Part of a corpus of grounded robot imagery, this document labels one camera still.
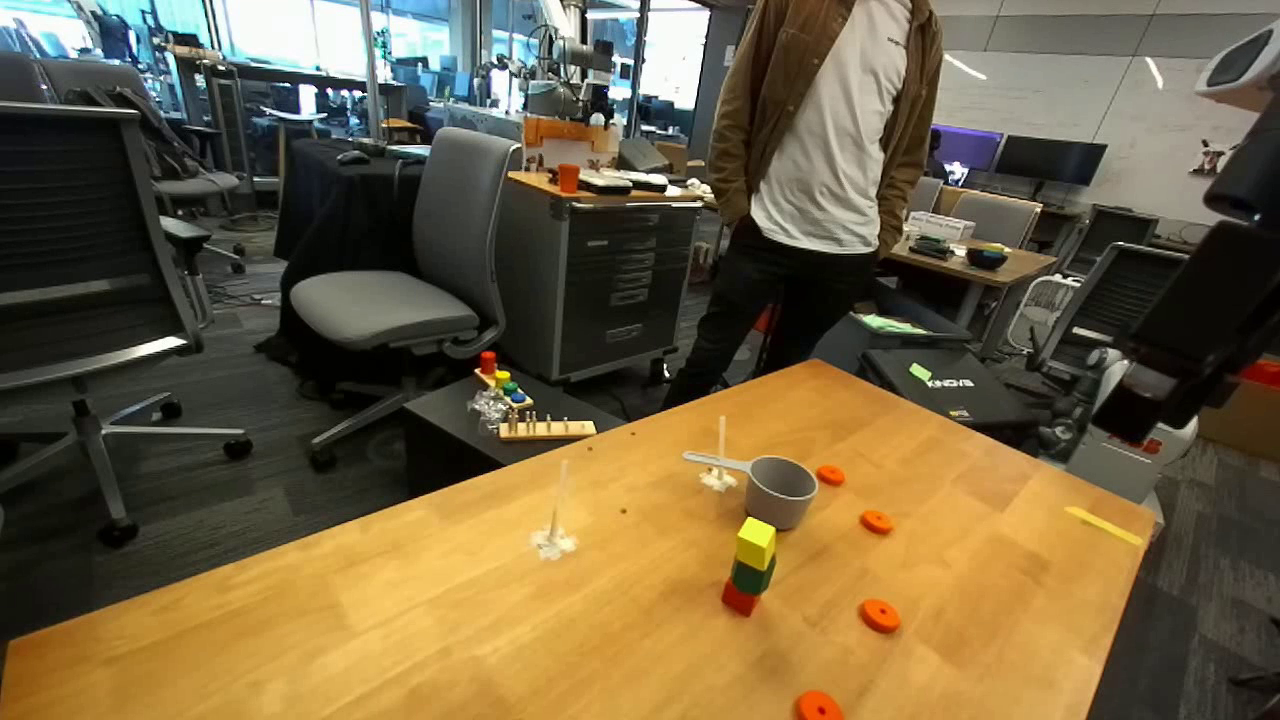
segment orange disc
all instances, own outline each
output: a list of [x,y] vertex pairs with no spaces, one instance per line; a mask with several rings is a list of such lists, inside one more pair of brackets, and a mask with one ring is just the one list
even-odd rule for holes
[[818,465],[816,481],[841,488],[845,484],[845,468],[841,465]]
[[797,720],[845,720],[845,707],[828,691],[798,691]]
[[905,620],[896,617],[893,606],[885,599],[865,599],[860,606],[865,626],[870,626],[877,632],[896,632]]
[[888,534],[893,534],[893,515],[885,515],[885,513],[865,513],[860,521],[865,521],[865,530],[877,534],[877,537],[888,537]]

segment cardboard box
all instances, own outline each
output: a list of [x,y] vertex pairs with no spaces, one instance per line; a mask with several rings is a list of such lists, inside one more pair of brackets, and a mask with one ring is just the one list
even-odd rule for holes
[[1225,410],[1199,412],[1199,437],[1257,461],[1280,465],[1280,360],[1257,365],[1265,372],[1245,372]]

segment gray cup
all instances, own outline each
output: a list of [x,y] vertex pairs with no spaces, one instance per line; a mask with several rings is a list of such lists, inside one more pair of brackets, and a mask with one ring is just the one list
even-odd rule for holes
[[816,481],[802,465],[778,458],[750,461],[748,515],[786,534],[802,521],[812,498]]

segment cup on table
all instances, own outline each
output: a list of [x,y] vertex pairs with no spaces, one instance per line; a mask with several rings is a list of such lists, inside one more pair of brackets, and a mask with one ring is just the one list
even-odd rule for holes
[[554,183],[561,183],[561,193],[577,193],[578,167],[577,167],[577,164],[561,164],[561,167],[554,167]]
[[784,458],[760,458],[750,461],[750,484],[748,484],[748,515],[760,515],[763,526],[786,534],[802,521],[816,478],[802,465],[793,465]]

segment brown jacket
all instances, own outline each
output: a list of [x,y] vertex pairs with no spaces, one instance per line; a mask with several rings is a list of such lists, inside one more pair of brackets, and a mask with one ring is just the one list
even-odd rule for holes
[[[777,144],[832,53],[855,0],[754,0],[737,64],[719,87],[711,133],[711,190],[722,223],[750,207]],[[885,128],[880,251],[905,232],[907,193],[927,164],[927,128],[941,82],[941,29],[927,0],[910,4],[907,77]]]

